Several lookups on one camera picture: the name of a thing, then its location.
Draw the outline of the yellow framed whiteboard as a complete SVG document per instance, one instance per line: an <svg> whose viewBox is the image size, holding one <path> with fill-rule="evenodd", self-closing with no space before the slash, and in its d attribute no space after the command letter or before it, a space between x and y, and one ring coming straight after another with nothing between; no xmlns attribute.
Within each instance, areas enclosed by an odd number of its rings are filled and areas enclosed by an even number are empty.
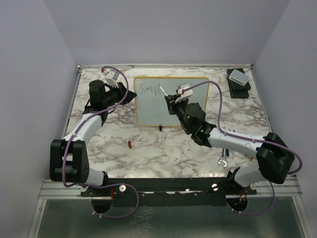
<svg viewBox="0 0 317 238"><path fill-rule="evenodd" d="M138 76L133 81L137 123L145 127L179 127L177 116L171 115L179 97L186 97L188 92L181 94L182 88L192 87L204 82L203 85L192 89L193 94L187 98L188 103L199 103L206 109L209 94L209 79L207 77L172 77L172 76Z"/></svg>

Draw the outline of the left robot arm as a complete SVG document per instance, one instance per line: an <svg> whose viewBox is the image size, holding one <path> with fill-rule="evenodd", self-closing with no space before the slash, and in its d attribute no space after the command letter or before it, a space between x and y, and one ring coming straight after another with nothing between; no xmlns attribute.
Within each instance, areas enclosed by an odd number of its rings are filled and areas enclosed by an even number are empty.
<svg viewBox="0 0 317 238"><path fill-rule="evenodd" d="M102 128L109 114L108 108L130 103L137 94L127 90L123 83L110 86L101 80L89 83L89 102L79 124L64 138L55 139L50 146L50 179L52 181L86 184L97 195L109 191L106 172L90 168L87 144Z"/></svg>

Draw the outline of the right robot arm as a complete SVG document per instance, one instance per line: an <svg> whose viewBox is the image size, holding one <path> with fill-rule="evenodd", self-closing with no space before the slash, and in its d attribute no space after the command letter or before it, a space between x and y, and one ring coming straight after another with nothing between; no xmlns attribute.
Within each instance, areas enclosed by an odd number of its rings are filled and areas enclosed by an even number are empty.
<svg viewBox="0 0 317 238"><path fill-rule="evenodd" d="M295 156L277 134L269 132L266 136L252 136L226 131L206 121L206 113L199 103L179 102L178 98L178 95L165 96L168 112L177 116L185 133L196 144L228 149L256 160L256 163L234 171L233 178L227 182L231 193L238 194L250 184L264 180L284 183Z"/></svg>

